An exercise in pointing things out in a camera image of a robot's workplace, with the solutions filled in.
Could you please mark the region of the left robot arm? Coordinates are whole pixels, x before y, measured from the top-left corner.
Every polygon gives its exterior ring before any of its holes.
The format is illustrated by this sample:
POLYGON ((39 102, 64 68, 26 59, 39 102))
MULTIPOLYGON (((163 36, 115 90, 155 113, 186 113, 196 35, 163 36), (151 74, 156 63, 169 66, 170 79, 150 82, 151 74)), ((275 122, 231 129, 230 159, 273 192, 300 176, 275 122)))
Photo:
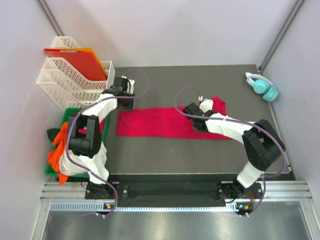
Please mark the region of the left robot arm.
POLYGON ((87 172, 89 182, 96 185, 97 194, 105 199, 113 194, 114 187, 105 167, 107 149, 100 124, 113 110, 133 109, 134 85, 132 79, 116 77, 113 85, 105 89, 95 102, 68 117, 66 147, 61 160, 87 172))

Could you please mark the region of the red t-shirt in bin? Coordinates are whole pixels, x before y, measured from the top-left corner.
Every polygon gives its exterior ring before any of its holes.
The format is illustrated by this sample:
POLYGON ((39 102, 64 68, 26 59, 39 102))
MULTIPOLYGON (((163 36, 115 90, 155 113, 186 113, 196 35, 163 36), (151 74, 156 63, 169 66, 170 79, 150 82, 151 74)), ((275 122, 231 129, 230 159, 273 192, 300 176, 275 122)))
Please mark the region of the red t-shirt in bin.
MULTIPOLYGON (((106 121, 106 119, 104 118, 104 119, 100 122, 100 124, 99 124, 100 133, 101 133, 101 134, 102 134, 103 131, 104 131, 105 121, 106 121)), ((85 126, 84 128, 81 128, 81 129, 79 128, 79 129, 78 129, 78 132, 79 132, 80 134, 86 134, 86 133, 87 133, 87 127, 85 126)))

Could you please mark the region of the teal white headphones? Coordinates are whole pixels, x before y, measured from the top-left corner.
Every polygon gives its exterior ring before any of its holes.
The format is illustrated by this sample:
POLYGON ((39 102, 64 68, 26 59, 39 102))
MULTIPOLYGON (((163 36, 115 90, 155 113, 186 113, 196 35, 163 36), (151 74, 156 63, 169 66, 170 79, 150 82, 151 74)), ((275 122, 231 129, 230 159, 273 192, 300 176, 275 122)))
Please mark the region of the teal white headphones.
POLYGON ((275 85, 266 77, 250 72, 246 72, 245 76, 246 82, 252 87, 256 94, 262 95, 264 101, 273 102, 279 96, 275 85))

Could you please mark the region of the orange t-shirt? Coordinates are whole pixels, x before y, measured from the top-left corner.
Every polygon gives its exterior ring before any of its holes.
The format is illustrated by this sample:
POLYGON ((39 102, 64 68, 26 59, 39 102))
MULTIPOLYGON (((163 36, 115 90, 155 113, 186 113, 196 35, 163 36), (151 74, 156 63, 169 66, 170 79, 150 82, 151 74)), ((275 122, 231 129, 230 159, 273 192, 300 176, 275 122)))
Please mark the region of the orange t-shirt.
POLYGON ((60 185, 63 185, 68 180, 68 176, 60 171, 60 160, 64 154, 67 145, 67 133, 68 122, 64 122, 60 127, 59 134, 55 137, 54 142, 52 143, 55 149, 50 151, 47 156, 47 162, 50 164, 52 169, 58 174, 60 185))

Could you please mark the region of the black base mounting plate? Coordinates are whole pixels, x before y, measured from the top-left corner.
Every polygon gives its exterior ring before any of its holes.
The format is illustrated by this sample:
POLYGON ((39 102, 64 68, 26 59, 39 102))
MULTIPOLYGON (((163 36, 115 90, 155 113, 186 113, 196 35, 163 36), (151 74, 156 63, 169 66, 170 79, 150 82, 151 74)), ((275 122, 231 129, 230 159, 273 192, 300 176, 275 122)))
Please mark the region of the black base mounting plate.
POLYGON ((254 183, 245 196, 231 195, 234 173, 111 174, 118 207, 222 207, 235 200, 262 197, 254 183))

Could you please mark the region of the green plastic bin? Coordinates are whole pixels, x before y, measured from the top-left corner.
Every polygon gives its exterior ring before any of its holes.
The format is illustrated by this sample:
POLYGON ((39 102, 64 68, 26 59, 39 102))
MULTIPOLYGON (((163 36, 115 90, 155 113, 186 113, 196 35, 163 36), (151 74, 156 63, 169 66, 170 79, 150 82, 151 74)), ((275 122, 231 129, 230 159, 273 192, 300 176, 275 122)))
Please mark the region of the green plastic bin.
POLYGON ((51 128, 47 130, 47 135, 52 142, 52 150, 47 155, 47 166, 45 169, 45 174, 47 176, 54 176, 61 178, 60 185, 64 184, 69 178, 85 178, 89 179, 87 172, 83 174, 76 175, 65 175, 60 171, 62 164, 60 163, 61 157, 64 156, 65 148, 67 145, 67 128, 68 119, 71 114, 77 114, 81 108, 69 107, 64 111, 64 115, 61 120, 60 128, 51 128))

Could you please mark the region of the red t-shirt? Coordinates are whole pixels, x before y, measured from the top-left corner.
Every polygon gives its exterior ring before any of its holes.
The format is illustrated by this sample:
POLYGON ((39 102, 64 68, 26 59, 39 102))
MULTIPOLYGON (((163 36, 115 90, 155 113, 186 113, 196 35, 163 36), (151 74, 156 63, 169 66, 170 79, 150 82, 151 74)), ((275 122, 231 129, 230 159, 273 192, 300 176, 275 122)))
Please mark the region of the red t-shirt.
MULTIPOLYGON (((101 133, 101 134, 102 134, 103 131, 104 131, 105 121, 106 121, 106 119, 104 118, 104 119, 100 122, 100 124, 99 124, 100 133, 101 133)), ((81 128, 81 129, 79 128, 79 129, 78 129, 78 132, 79 132, 80 134, 86 134, 86 133, 87 133, 87 127, 85 126, 84 128, 81 128)))
POLYGON ((122 137, 162 137, 190 140, 229 140, 217 133, 201 133, 174 107, 136 108, 120 111, 116 135, 122 137))

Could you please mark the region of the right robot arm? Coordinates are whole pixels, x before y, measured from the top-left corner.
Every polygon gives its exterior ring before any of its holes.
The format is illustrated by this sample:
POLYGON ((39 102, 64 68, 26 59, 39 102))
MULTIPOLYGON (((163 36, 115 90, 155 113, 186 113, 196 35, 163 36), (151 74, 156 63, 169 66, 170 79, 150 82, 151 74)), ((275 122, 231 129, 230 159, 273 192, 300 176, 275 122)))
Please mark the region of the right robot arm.
POLYGON ((214 110, 203 110, 195 103, 186 106, 182 113, 200 133, 220 134, 244 146, 248 162, 230 186, 230 194, 245 198, 266 170, 285 152, 286 147, 271 124, 261 119, 247 122, 231 118, 214 110))

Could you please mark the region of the red orange folder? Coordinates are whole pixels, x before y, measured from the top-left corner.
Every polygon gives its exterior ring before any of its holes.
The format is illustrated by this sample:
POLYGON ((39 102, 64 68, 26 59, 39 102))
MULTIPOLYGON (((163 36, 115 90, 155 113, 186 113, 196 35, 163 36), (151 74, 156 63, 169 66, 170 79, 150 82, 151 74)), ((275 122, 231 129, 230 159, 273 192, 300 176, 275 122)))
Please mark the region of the red orange folder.
POLYGON ((90 81, 106 81, 107 72, 104 70, 94 50, 89 48, 45 48, 44 52, 50 58, 63 58, 75 67, 90 81))

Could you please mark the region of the dark green cloth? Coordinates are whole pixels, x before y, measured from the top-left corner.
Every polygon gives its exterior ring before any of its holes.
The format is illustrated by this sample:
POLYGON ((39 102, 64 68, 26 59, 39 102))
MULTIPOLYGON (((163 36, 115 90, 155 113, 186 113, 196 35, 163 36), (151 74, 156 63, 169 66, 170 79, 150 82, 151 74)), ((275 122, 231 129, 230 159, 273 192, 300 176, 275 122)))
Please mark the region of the dark green cloth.
POLYGON ((59 134, 59 128, 50 128, 46 130, 47 137, 51 143, 54 142, 56 136, 59 134))

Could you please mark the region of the white t-shirt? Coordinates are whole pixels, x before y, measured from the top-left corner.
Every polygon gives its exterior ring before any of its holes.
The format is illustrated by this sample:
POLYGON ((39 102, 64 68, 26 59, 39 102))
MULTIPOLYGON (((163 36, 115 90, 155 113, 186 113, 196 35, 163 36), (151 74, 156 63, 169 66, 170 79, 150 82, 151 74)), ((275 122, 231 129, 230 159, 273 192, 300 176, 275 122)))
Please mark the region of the white t-shirt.
POLYGON ((62 174, 67 176, 73 176, 82 173, 94 173, 99 175, 101 178, 108 178, 109 171, 105 167, 107 161, 107 149, 102 143, 100 149, 96 155, 92 158, 84 155, 75 155, 71 150, 64 151, 59 160, 59 170, 62 174))

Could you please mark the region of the white perforated file rack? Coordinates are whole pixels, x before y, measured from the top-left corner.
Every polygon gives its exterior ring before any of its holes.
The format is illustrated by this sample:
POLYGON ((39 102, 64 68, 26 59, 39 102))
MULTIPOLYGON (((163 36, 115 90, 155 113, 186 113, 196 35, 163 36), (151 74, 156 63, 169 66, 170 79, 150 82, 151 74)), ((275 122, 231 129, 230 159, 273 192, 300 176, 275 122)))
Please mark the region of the white perforated file rack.
POLYGON ((83 108, 98 99, 112 84, 115 68, 112 61, 101 61, 106 80, 92 81, 64 57, 48 57, 37 80, 38 86, 61 109, 83 108))

